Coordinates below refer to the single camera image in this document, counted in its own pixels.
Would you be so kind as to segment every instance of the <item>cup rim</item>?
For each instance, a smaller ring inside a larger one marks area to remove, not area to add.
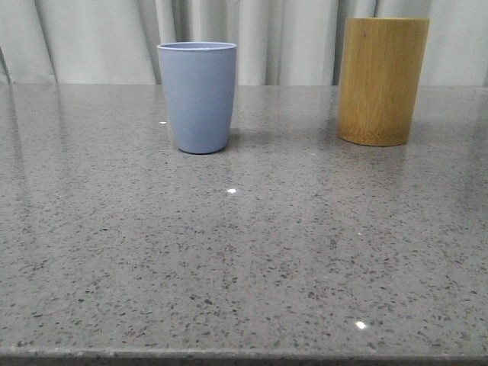
[[[231,48],[237,48],[235,43],[226,42],[171,42],[159,44],[158,48],[160,50],[171,50],[171,51],[218,51],[218,50],[229,50]]]

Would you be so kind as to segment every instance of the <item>bamboo holder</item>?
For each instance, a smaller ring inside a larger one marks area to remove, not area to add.
[[[347,19],[339,137],[369,146],[406,143],[428,29],[424,18]]]

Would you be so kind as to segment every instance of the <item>wooden cup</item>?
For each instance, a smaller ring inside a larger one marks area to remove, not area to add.
[[[369,146],[406,143],[428,29],[424,18],[347,19],[339,137]]]

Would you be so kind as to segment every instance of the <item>blue cup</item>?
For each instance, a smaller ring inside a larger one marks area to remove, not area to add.
[[[208,154],[229,140],[236,50],[233,43],[177,42],[158,46],[169,123],[178,148]]]

